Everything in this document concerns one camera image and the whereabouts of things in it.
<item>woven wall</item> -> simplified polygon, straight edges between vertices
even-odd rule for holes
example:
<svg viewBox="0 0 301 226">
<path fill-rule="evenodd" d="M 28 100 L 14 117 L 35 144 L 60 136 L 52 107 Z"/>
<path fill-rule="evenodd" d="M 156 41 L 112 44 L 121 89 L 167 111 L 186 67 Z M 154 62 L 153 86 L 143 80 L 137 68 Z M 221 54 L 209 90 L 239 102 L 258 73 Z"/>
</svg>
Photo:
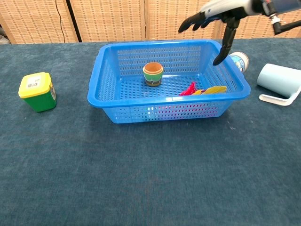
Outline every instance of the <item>woven wall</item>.
<svg viewBox="0 0 301 226">
<path fill-rule="evenodd" d="M 82 41 L 145 39 L 144 0 L 72 0 Z"/>
<path fill-rule="evenodd" d="M 57 0 L 65 42 L 77 36 L 63 0 Z M 13 44 L 63 42 L 55 0 L 0 0 L 0 24 Z"/>
<path fill-rule="evenodd" d="M 194 15 L 209 0 L 145 0 L 146 35 L 150 40 L 168 39 L 220 39 L 223 37 L 225 24 L 211 23 L 206 29 L 196 32 L 192 28 L 178 34 L 177 31 L 184 19 Z M 279 16 L 282 23 L 290 23 L 301 19 L 301 10 Z M 236 39 L 275 37 L 271 22 L 266 16 L 250 16 L 242 19 Z M 301 28 L 280 34 L 276 37 L 301 37 Z"/>
<path fill-rule="evenodd" d="M 225 24 L 178 34 L 184 19 L 209 0 L 71 0 L 83 42 L 172 39 L 220 39 Z M 77 37 L 65 0 L 57 0 L 65 42 Z M 280 15 L 282 23 L 301 19 L 301 10 Z M 55 0 L 0 0 L 0 24 L 13 44 L 63 42 Z M 275 37 L 266 16 L 242 19 L 236 38 Z M 295 28 L 276 37 L 301 37 Z"/>
<path fill-rule="evenodd" d="M 219 22 L 206 29 L 192 31 L 192 27 L 178 34 L 178 29 L 187 17 L 197 13 L 208 0 L 145 0 L 146 37 L 150 40 L 212 39 L 219 31 Z"/>
</svg>

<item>green container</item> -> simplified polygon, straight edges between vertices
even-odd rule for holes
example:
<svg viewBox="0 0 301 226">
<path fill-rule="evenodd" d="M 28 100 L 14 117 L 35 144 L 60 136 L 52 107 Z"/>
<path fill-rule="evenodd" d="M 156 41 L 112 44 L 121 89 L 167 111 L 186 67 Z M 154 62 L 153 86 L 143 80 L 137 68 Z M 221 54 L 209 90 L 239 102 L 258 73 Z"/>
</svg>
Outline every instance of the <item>green container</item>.
<svg viewBox="0 0 301 226">
<path fill-rule="evenodd" d="M 19 97 L 36 112 L 54 108 L 56 95 L 50 74 L 40 72 L 24 76 L 19 88 Z"/>
</svg>

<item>blue plastic basket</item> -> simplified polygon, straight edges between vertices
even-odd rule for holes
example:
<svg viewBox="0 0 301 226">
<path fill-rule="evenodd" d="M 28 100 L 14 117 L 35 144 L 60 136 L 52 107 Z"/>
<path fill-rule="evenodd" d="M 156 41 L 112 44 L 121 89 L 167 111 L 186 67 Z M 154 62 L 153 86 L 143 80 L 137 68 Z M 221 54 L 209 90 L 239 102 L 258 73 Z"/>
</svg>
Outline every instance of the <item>blue plastic basket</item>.
<svg viewBox="0 0 301 226">
<path fill-rule="evenodd" d="M 218 117 L 233 100 L 245 98 L 251 90 L 230 57 L 213 66 L 220 48 L 212 40 L 103 46 L 94 64 L 88 101 L 102 108 L 114 123 Z M 143 67 L 148 62 L 164 67 L 158 87 L 144 82 Z M 192 81 L 197 89 L 227 86 L 227 93 L 179 96 Z"/>
</svg>

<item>label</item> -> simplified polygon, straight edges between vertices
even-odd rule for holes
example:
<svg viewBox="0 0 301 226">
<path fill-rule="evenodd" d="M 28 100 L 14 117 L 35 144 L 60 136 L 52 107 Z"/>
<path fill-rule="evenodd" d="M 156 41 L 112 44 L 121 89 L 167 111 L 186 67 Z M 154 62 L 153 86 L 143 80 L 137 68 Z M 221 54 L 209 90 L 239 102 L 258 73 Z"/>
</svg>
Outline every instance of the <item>label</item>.
<svg viewBox="0 0 301 226">
<path fill-rule="evenodd" d="M 28 89 L 36 88 L 40 85 L 40 82 L 41 82 L 41 76 L 29 78 L 27 80 L 26 88 Z"/>
<path fill-rule="evenodd" d="M 50 93 L 51 93 L 52 98 L 55 100 L 56 95 L 55 95 L 55 88 L 53 85 L 51 86 Z"/>
<path fill-rule="evenodd" d="M 236 55 L 230 55 L 230 57 L 232 58 L 232 60 L 234 61 L 234 63 L 236 64 L 236 66 L 238 67 L 238 69 L 241 72 L 245 72 L 246 70 L 246 64 L 245 62 L 242 60 L 242 58 L 240 58 L 239 56 Z"/>
</svg>

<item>dark blue carpet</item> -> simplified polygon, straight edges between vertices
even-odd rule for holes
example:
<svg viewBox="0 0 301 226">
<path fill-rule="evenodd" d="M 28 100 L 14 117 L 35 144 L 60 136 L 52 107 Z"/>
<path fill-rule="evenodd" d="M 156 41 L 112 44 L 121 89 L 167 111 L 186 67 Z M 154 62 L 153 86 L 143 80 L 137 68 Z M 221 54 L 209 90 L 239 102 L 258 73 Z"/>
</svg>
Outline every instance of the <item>dark blue carpet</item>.
<svg viewBox="0 0 301 226">
<path fill-rule="evenodd" d="M 113 124 L 87 102 L 104 43 L 0 46 L 1 225 L 301 225 L 301 97 L 262 102 L 266 63 L 301 69 L 300 39 L 235 40 L 249 98 L 213 119 Z M 35 113 L 24 75 L 49 72 Z"/>
</svg>

